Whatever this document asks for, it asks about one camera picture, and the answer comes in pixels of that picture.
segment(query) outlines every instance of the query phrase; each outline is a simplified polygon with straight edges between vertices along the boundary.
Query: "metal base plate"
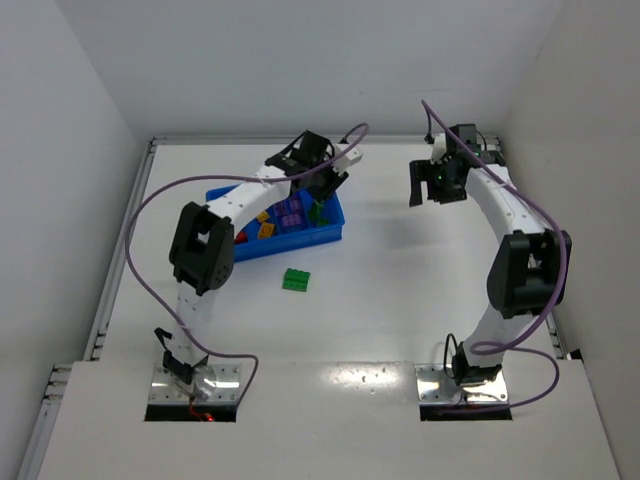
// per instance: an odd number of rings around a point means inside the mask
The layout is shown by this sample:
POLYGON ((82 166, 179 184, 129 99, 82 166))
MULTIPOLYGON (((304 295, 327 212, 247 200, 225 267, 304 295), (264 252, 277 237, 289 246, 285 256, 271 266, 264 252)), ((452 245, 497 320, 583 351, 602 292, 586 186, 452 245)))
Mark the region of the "metal base plate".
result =
POLYGON ((216 421, 235 421, 240 395, 240 365, 214 364, 205 375, 194 375, 192 385, 177 380, 162 365, 155 365, 149 389, 147 421, 196 421, 190 413, 210 413, 216 421))
POLYGON ((416 379, 422 420, 511 420, 502 371, 491 382, 458 386, 445 374, 442 364, 416 365, 416 379))

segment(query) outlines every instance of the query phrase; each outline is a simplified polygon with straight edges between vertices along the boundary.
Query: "table surface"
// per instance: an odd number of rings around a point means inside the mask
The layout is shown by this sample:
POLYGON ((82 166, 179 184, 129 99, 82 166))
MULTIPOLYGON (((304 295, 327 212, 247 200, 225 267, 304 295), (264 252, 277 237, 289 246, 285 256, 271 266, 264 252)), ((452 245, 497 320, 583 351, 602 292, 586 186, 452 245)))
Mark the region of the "table surface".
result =
MULTIPOLYGON (((235 266, 207 339, 261 359, 235 424, 143 421, 161 356, 153 328, 172 324, 125 269, 101 359, 75 364, 40 478, 618 478, 577 361, 562 361, 558 389, 513 421, 420 422, 413 365, 440 362, 447 333, 475 328, 498 247, 473 200, 408 208, 408 163, 427 148, 365 145, 339 191, 343 240, 235 266), (311 272, 307 293, 281 289, 287 268, 311 272)), ((188 175, 252 174, 275 150, 162 145, 146 193, 188 175)), ((170 303, 180 209, 227 184, 174 188, 138 222, 134 261, 170 303)), ((553 353, 544 328, 525 345, 553 353)), ((553 374, 516 353, 504 370, 512 401, 553 374)))

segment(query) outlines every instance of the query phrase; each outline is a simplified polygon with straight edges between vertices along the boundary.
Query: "purple cable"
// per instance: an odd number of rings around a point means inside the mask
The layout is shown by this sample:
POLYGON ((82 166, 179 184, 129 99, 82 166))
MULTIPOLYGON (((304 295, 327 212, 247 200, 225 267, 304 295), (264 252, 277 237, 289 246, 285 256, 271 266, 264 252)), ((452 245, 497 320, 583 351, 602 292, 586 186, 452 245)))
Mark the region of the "purple cable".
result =
POLYGON ((477 342, 471 345, 471 349, 470 349, 471 353, 474 353, 476 355, 493 355, 496 353, 506 352, 507 350, 511 350, 513 349, 513 347, 517 347, 518 345, 520 345, 527 338, 529 338, 533 334, 533 332, 535 332, 538 329, 540 325, 542 325, 542 323, 551 313, 551 310, 553 309, 556 302, 558 301, 558 298, 560 297, 560 293, 562 292, 564 281, 567 278, 567 245, 564 241, 564 235, 562 234, 562 229, 560 228, 558 223, 551 217, 551 215, 549 215, 542 207, 540 207, 537 203, 535 203, 526 195, 520 193, 511 185, 505 183, 498 175, 493 173, 493 171, 491 171, 491 169, 487 167, 487 165, 482 160, 476 157, 473 151, 467 145, 465 145, 465 143, 462 140, 460 140, 446 126, 446 124, 440 119, 440 117, 438 117, 435 114, 433 109, 424 100, 422 100, 422 106, 424 107, 427 114, 430 114, 433 117, 433 119, 436 122, 438 122, 438 124, 444 129, 445 133, 449 137, 451 137, 451 139, 455 141, 465 151, 465 153, 468 155, 468 157, 471 159, 472 162, 474 162, 476 165, 482 168, 487 173, 487 175, 489 175, 493 180, 498 182, 500 185, 503 185, 504 188, 509 193, 519 198, 522 202, 528 205, 532 210, 535 210, 549 225, 551 225, 551 228, 553 228, 553 231, 556 234, 556 237, 558 238, 558 241, 560 243, 560 268, 558 271, 558 280, 556 282, 555 288, 553 289, 553 293, 551 294, 551 298, 549 298, 549 302, 542 309, 542 312, 540 312, 540 315, 535 320, 535 322, 533 322, 531 326, 527 330, 525 330, 525 332, 522 335, 520 335, 518 338, 516 338, 515 340, 509 343, 505 343, 504 345, 501 345, 501 344, 496 345, 496 344, 493 344, 492 342, 477 342), (478 347, 492 347, 492 346, 496 348, 493 348, 490 350, 478 350, 478 347))
POLYGON ((520 345, 527 338, 529 338, 533 334, 533 332, 535 332, 538 329, 538 327, 542 325, 542 323, 549 316, 549 314, 551 313, 551 310, 553 309, 556 302, 558 301, 558 298, 560 297, 560 292, 562 292, 562 287, 567 277, 567 245, 564 241, 564 235, 562 234, 562 229, 560 228, 558 223, 553 219, 553 217, 551 217, 551 215, 549 215, 542 207, 540 207, 537 203, 535 203, 526 195, 520 193, 511 185, 504 182, 502 178, 500 178, 489 167, 487 167, 487 165, 482 160, 480 160, 473 153, 473 151, 462 140, 460 140, 460 138, 458 138, 458 136, 455 133, 451 131, 449 127, 447 127, 447 125, 440 119, 440 117, 438 117, 438 115, 436 115, 436 113, 429 106, 429 104, 427 104, 426 101, 422 100, 421 103, 422 103, 422 106, 424 107, 425 112, 427 113, 427 116, 431 115, 433 119, 436 122, 438 122, 438 124, 443 128, 444 132, 454 142, 456 142, 458 146, 460 146, 465 151, 465 153, 473 163, 475 163, 480 168, 482 168, 487 173, 487 175, 489 175, 493 180, 495 180, 498 184, 502 185, 509 193, 514 195, 516 198, 520 199, 520 201, 528 205, 532 210, 536 211, 538 215, 540 215, 549 225, 551 225, 551 228, 553 228, 553 231, 556 234, 556 237, 558 238, 560 243, 560 268, 558 271, 558 280, 556 281, 556 285, 551 294, 551 298, 549 298, 549 302, 542 309, 542 312, 540 312, 540 315, 538 316, 538 318, 529 326, 527 330, 524 331, 524 333, 522 333, 518 338, 516 338, 515 340, 509 343, 501 344, 498 342, 489 342, 489 341, 476 342, 473 345, 471 345, 471 348, 470 348, 471 353, 476 355, 493 355, 496 353, 506 352, 507 350, 512 350, 516 352, 532 353, 534 355, 545 357, 553 364, 553 368, 555 369, 555 378, 553 379, 553 382, 551 383, 549 388, 547 388, 544 392, 534 397, 531 397, 526 400, 522 400, 520 402, 516 402, 513 404, 509 404, 509 405, 500 405, 495 407, 482 407, 482 408, 473 409, 473 410, 443 410, 442 413, 456 413, 456 414, 485 413, 485 412, 490 413, 490 412, 504 410, 505 408, 515 408, 515 407, 521 407, 523 405, 529 405, 530 403, 537 402, 541 398, 544 398, 547 395, 549 395, 556 388, 556 386, 558 385, 558 382, 560 381, 560 366, 558 365, 558 362, 556 361, 555 358, 553 358, 551 355, 545 352, 542 352, 540 350, 518 347, 518 345, 520 345), (481 347, 494 347, 494 348, 489 350, 486 350, 486 349, 481 350, 480 349, 481 347))
POLYGON ((127 260, 127 265, 129 265, 129 269, 131 270, 131 273, 133 273, 133 276, 136 278, 138 283, 140 283, 142 288, 144 288, 149 293, 149 295, 151 295, 154 299, 156 299, 156 301, 169 313, 169 315, 173 317, 173 319, 178 323, 178 325, 182 327, 187 338, 191 340, 191 342, 197 348, 202 350, 207 355, 211 355, 213 357, 219 357, 219 358, 244 358, 244 359, 253 360, 254 366, 251 372, 251 376, 247 381, 246 387, 244 388, 244 390, 240 394, 240 397, 238 398, 238 403, 236 408, 240 407, 240 403, 242 402, 242 399, 244 398, 245 394, 249 390, 249 387, 251 386, 251 383, 253 382, 253 379, 256 376, 256 372, 258 371, 258 365, 260 364, 260 360, 256 355, 253 355, 250 353, 216 352, 215 350, 211 350, 210 348, 207 348, 206 346, 204 346, 202 343, 200 343, 200 341, 197 338, 193 336, 191 331, 188 328, 186 328, 185 323, 178 316, 177 312, 173 308, 171 308, 171 306, 158 294, 158 292, 154 290, 154 288, 151 285, 147 283, 147 281, 144 278, 142 278, 142 276, 138 272, 138 269, 133 264, 133 260, 131 258, 131 240, 133 238, 133 231, 135 229, 136 221, 138 220, 138 217, 140 216, 140 213, 142 212, 142 210, 144 210, 144 208, 147 205, 149 205, 149 203, 154 198, 156 198, 161 193, 166 192, 170 188, 177 187, 178 185, 182 185, 183 183, 196 182, 199 180, 234 180, 234 181, 240 181, 240 182, 253 182, 253 183, 279 183, 279 182, 291 182, 294 180, 299 180, 301 178, 304 178, 308 175, 312 175, 324 168, 331 166, 334 162, 344 157, 353 148, 355 148, 360 142, 362 142, 362 140, 367 135, 367 133, 369 133, 369 125, 367 123, 360 123, 350 130, 349 135, 355 132, 356 130, 360 131, 360 135, 358 135, 358 138, 354 142, 349 144, 349 146, 346 147, 341 153, 327 160, 326 162, 323 162, 320 165, 310 170, 307 170, 306 172, 300 173, 298 175, 293 175, 291 177, 281 177, 281 178, 258 178, 258 177, 244 177, 239 175, 197 175, 193 177, 181 178, 179 180, 175 180, 171 183, 168 183, 163 187, 160 187, 158 190, 150 194, 147 198, 145 198, 142 201, 142 203, 140 203, 140 206, 133 212, 133 214, 131 215, 131 218, 129 219, 129 223, 127 224, 127 228, 125 230, 124 254, 127 260))

